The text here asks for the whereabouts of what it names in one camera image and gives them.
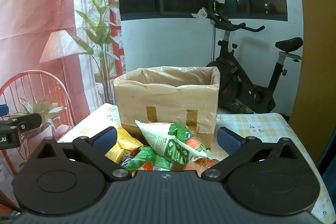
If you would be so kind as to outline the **cardboard box with paper liner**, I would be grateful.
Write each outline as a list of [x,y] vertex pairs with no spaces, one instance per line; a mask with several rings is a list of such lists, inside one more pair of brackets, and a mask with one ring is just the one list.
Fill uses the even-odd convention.
[[216,67],[138,68],[121,75],[113,82],[121,125],[143,140],[135,121],[181,124],[210,148],[220,79]]

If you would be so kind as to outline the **green white snack bag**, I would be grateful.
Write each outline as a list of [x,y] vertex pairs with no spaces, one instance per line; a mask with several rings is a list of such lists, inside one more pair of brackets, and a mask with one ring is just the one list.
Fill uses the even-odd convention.
[[169,161],[186,165],[199,159],[213,159],[213,153],[185,126],[176,123],[135,124],[154,151]]

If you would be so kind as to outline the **black exercise bike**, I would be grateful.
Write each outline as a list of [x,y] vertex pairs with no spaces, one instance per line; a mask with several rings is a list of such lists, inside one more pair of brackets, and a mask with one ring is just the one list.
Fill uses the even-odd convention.
[[303,39],[294,37],[291,39],[275,42],[278,50],[278,59],[270,75],[267,85],[259,85],[252,81],[249,72],[261,73],[261,64],[254,65],[251,69],[247,62],[238,57],[235,51],[238,48],[236,43],[230,43],[230,34],[235,31],[249,31],[258,33],[265,29],[265,26],[258,28],[248,27],[246,23],[232,23],[224,15],[202,9],[205,17],[209,19],[216,30],[224,31],[224,37],[218,41],[220,47],[219,55],[212,60],[208,66],[216,67],[220,72],[220,85],[218,94],[218,107],[235,114],[265,114],[270,113],[276,107],[274,92],[281,76],[285,76],[288,70],[285,69],[285,60],[291,59],[299,62],[302,57],[295,54],[303,46]]

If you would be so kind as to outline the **green chips bag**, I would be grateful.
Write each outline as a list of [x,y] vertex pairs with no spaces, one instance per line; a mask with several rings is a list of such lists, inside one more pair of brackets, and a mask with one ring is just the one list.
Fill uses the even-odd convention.
[[170,171],[171,161],[159,156],[151,147],[143,146],[134,157],[122,162],[121,166],[129,172],[136,170]]

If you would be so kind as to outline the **yellow snack bag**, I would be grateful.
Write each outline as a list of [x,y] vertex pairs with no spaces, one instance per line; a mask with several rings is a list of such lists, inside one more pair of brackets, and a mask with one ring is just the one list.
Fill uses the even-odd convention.
[[117,129],[116,144],[105,154],[105,157],[120,164],[125,154],[132,153],[142,146],[143,144],[139,140],[132,137],[126,129],[119,126]]

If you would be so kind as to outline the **red snack packet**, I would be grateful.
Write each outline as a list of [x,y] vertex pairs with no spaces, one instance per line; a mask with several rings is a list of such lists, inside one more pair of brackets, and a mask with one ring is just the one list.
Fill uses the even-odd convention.
[[203,158],[198,159],[195,163],[199,166],[200,169],[209,169],[216,165],[219,161],[216,159]]

